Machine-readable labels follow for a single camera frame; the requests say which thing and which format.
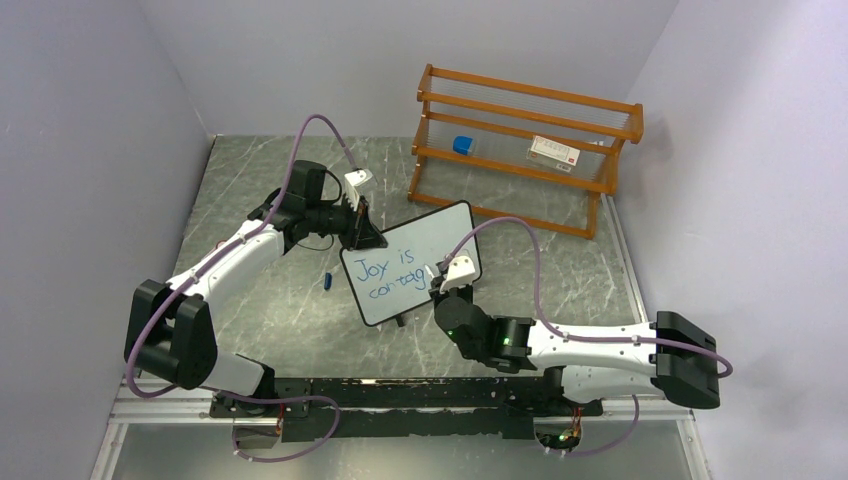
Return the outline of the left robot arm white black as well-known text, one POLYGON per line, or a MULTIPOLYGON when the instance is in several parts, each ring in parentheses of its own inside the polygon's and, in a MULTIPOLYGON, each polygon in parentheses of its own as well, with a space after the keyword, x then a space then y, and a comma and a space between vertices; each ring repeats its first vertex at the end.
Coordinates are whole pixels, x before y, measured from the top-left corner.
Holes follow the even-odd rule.
POLYGON ((365 186, 374 179, 357 168, 336 181, 339 195, 323 198, 331 173, 297 160, 285 188, 252 210, 239 229, 200 262, 166 282, 146 280, 133 293, 125 341, 127 372, 167 381, 169 390, 226 392, 249 414, 261 416, 277 400, 274 370, 219 349, 213 315, 244 284, 311 234, 334 236, 347 250, 385 248, 369 218, 365 186))

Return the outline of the small whiteboard black frame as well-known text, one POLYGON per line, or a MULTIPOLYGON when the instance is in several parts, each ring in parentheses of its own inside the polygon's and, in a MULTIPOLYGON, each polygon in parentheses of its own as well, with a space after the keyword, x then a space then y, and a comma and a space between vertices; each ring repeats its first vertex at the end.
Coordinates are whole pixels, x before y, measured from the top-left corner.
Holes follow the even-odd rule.
POLYGON ((430 300, 424 265, 438 264, 474 228, 471 205, 457 201, 389 228, 382 249, 339 252, 357 309, 368 327, 393 320, 430 300))

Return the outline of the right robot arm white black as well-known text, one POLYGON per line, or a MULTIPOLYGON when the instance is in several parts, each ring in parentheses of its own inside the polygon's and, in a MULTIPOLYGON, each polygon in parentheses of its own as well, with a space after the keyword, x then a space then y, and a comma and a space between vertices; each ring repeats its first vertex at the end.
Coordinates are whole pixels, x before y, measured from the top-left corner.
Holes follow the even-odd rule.
POLYGON ((503 373, 561 370, 539 389, 550 413, 630 395, 661 395, 690 409, 721 404, 717 342, 676 312, 624 326, 545 325, 485 313, 469 284, 437 277, 429 295, 437 325, 463 358, 503 373))

